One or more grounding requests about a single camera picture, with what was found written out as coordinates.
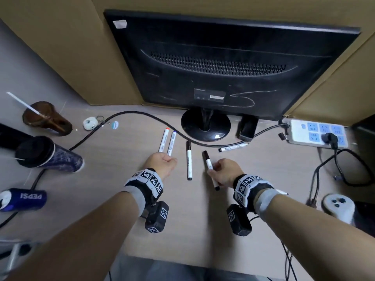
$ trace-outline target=monitor base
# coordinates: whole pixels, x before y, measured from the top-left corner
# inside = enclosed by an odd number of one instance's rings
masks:
[[[181,126],[193,139],[213,142],[228,135],[231,122],[225,114],[216,110],[192,108],[182,115]]]

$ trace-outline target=white game controller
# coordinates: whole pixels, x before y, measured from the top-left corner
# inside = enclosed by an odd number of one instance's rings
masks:
[[[323,199],[323,207],[328,214],[351,224],[355,211],[353,200],[341,194],[329,194]]]

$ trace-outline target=power outlet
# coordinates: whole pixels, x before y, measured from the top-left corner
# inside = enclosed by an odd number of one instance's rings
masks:
[[[322,140],[322,135],[332,132],[338,137],[339,149],[348,147],[342,125],[292,119],[288,128],[288,142],[293,144],[331,148]]]

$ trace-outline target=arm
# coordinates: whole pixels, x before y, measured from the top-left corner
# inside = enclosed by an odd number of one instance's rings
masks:
[[[145,162],[164,180],[177,160],[155,153]],[[7,278],[8,281],[102,281],[149,198],[142,191],[120,192],[54,236]]]
[[[219,160],[214,164],[214,169],[209,170],[209,175],[229,187],[233,187],[236,179],[244,174],[240,166],[229,159]],[[249,201],[251,206],[248,208],[251,208],[250,211],[256,209],[257,214],[284,242],[313,279],[375,280],[373,237],[275,192],[272,188],[262,189],[249,195],[253,198]],[[262,199],[267,194],[269,198],[272,193],[274,196],[269,204],[265,203],[265,207],[259,207]]]

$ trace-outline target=gray wall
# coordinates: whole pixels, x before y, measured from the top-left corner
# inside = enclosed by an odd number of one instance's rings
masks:
[[[30,135],[50,135],[22,122],[25,107],[6,94],[12,92],[26,103],[52,103],[57,112],[83,99],[0,19],[0,122]],[[0,148],[0,190],[29,188],[30,169],[20,166],[14,152]],[[0,214],[0,222],[8,214]]]

